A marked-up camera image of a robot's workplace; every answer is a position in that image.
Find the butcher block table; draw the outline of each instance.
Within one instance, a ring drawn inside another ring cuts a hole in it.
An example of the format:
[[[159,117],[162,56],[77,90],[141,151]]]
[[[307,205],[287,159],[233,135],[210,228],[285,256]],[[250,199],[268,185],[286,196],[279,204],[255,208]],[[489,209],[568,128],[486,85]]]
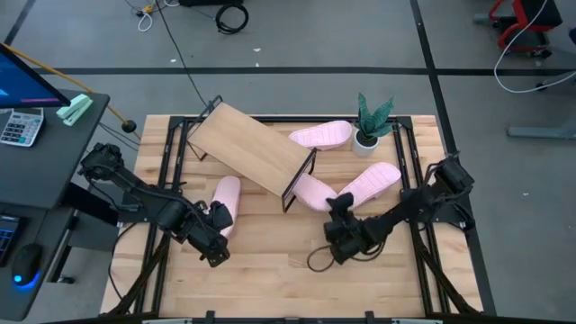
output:
[[[428,164],[445,157],[437,121],[432,115],[410,117],[420,164],[425,172]],[[152,185],[158,182],[169,119],[169,115],[148,116],[142,134],[134,173]],[[266,125],[288,136],[292,131],[316,124],[272,122]],[[172,146],[172,159],[176,159],[178,132]],[[415,187],[405,132],[402,139],[407,152],[409,180]],[[354,155],[351,140],[339,148],[318,152],[316,158],[313,175],[336,192],[373,163],[399,164],[392,134],[381,139],[371,157]],[[223,176],[238,176],[242,184],[238,218],[229,237],[231,257],[216,268],[210,268],[206,260],[200,261],[199,253],[189,244],[171,242],[160,317],[203,318],[206,311],[215,311],[218,318],[360,318],[365,311],[374,311],[376,317],[424,316],[407,223],[394,229],[382,254],[374,261],[348,260],[343,265],[334,264],[324,273],[314,273],[306,266],[306,257],[313,249],[327,244],[322,227],[329,221],[327,213],[312,211],[298,201],[287,213],[282,213],[281,199],[277,195],[242,177],[216,158],[208,156],[199,161],[189,148],[186,149],[182,173],[182,181],[186,181],[182,186],[184,196],[192,202],[205,200],[209,203]],[[175,162],[171,160],[169,165],[166,179],[172,179]],[[374,216],[388,211],[400,201],[401,187],[399,181],[378,199],[358,208],[355,215]],[[471,252],[464,233],[449,224],[435,224],[434,228],[446,275],[459,293],[474,308],[481,310]],[[121,293],[130,289],[140,273],[148,231],[148,224],[138,224],[118,243],[112,260],[112,277]],[[330,259],[328,251],[320,252],[312,259],[312,265],[323,267]],[[155,280],[153,274],[148,282],[144,311],[149,310],[152,303]],[[436,282],[429,271],[428,281],[435,311],[440,311]],[[110,310],[118,301],[109,282],[102,312]]]

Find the white flower pot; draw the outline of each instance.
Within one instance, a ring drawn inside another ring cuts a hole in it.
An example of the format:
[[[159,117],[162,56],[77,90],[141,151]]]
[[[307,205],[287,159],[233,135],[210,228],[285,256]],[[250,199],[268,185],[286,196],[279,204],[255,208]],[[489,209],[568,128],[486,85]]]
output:
[[[356,130],[354,132],[354,138],[352,140],[352,151],[359,157],[361,158],[365,158],[365,157],[370,157],[372,155],[372,153],[374,153],[374,150],[378,147],[378,145],[380,144],[380,138],[376,138],[376,144],[372,145],[371,147],[367,147],[364,146],[362,144],[360,144],[358,142],[358,139],[356,139],[356,136],[358,135],[358,132],[360,130]]]

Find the white cable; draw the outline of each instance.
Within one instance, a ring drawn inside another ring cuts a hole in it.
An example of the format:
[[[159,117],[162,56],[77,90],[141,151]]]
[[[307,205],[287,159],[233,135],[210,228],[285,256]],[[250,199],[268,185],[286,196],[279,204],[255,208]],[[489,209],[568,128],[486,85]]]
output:
[[[152,24],[154,23],[154,21],[152,20],[152,16],[149,15],[148,13],[144,13],[142,12],[142,18],[140,18],[140,22],[138,22],[138,30],[141,32],[147,32],[150,28],[152,28]],[[147,28],[142,29],[142,22],[144,22],[144,20],[146,18],[150,19],[150,25]]]
[[[179,5],[180,5],[180,3],[170,4],[171,2],[172,2],[172,0],[164,0],[164,5],[166,5],[166,6],[171,6],[171,7],[175,7],[175,6],[179,6]]]
[[[530,22],[526,27],[524,27],[524,29],[522,31],[520,31],[508,44],[508,46],[504,49],[504,51],[502,51],[502,55],[500,55],[500,58],[498,59],[498,62],[496,62],[496,66],[494,67],[494,76],[496,77],[496,81],[498,81],[499,85],[502,87],[502,89],[512,93],[512,94],[528,94],[534,91],[538,91],[541,89],[546,89],[549,86],[556,86],[559,85],[562,82],[568,81],[571,78],[573,78],[574,76],[576,76],[576,71],[574,71],[574,73],[570,74],[569,76],[563,78],[562,80],[553,82],[549,85],[541,85],[539,87],[536,87],[534,89],[528,89],[528,90],[511,90],[508,89],[505,85],[502,84],[502,82],[500,81],[500,78],[498,77],[498,66],[500,65],[500,62],[502,61],[502,58],[504,58],[504,56],[506,55],[506,53],[508,52],[508,49],[510,48],[510,46],[512,45],[512,43],[514,43],[514,41],[528,28],[530,28],[530,26],[532,26],[532,24],[536,21],[536,19],[538,19],[538,16],[542,13],[542,11],[544,10],[544,8],[546,7],[546,4],[548,3],[548,0],[544,0],[544,3],[542,4],[542,8],[540,8],[540,11],[538,11],[538,13],[536,14],[536,16],[534,17],[534,19],[532,20],[532,22]]]

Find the yellow cable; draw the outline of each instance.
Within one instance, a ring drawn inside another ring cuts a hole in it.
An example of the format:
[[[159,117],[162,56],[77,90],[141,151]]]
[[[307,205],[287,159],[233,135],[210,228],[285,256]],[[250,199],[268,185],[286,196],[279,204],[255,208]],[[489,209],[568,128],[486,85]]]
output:
[[[30,61],[31,63],[33,63],[33,64],[35,64],[35,65],[37,65],[37,66],[39,66],[39,67],[41,67],[41,68],[43,68],[43,69],[51,72],[51,73],[53,73],[53,74],[55,74],[55,75],[57,75],[57,76],[59,76],[59,77],[65,78],[66,80],[72,82],[73,84],[75,84],[75,85],[83,88],[83,89],[86,90],[87,92],[89,92],[89,93],[93,93],[93,92],[94,92],[94,90],[92,90],[91,88],[85,86],[85,85],[82,84],[80,81],[76,81],[76,80],[73,79],[72,77],[67,76],[67,75],[65,75],[64,73],[62,73],[62,72],[60,72],[60,71],[58,71],[58,70],[56,70],[56,69],[54,69],[54,68],[52,68],[52,67],[49,67],[49,66],[47,66],[47,65],[39,62],[38,60],[36,60],[36,59],[34,59],[34,58],[30,58],[28,55],[20,52],[18,49],[14,49],[14,48],[12,48],[12,47],[4,44],[4,43],[2,43],[2,45],[6,46],[11,52],[13,52],[14,54],[18,55],[19,57],[21,57],[21,58],[23,58],[23,59],[26,59],[26,60]],[[124,119],[122,118],[122,116],[120,116],[120,114],[119,114],[118,112],[116,112],[110,105],[108,105],[107,108],[108,108],[108,110],[109,110],[111,113],[114,114],[114,116],[116,116],[119,120],[121,120],[122,124],[126,124],[126,123],[127,123],[126,120],[124,120]],[[136,136],[136,137],[138,138],[138,140],[140,140],[140,135],[139,135],[136,131],[134,131],[133,134],[134,134],[134,136]]]

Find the black desk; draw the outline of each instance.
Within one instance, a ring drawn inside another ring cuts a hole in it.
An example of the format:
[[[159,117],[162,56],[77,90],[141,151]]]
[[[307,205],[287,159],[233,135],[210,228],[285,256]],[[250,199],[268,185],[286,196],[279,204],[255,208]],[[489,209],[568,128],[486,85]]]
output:
[[[82,94],[61,92],[70,99]],[[105,94],[87,95],[94,102],[74,126],[64,125],[56,115],[57,109],[45,109],[47,123],[32,148],[0,145],[0,212],[26,217],[6,266],[0,267],[1,319],[26,317],[73,219],[74,208],[61,199],[66,200],[71,187],[76,189],[69,199],[77,198],[74,194],[78,194],[79,187],[70,179],[110,100]],[[0,127],[4,127],[8,116],[0,115]],[[32,288],[19,289],[12,281],[12,260],[20,247],[34,241],[42,245],[40,277]]]

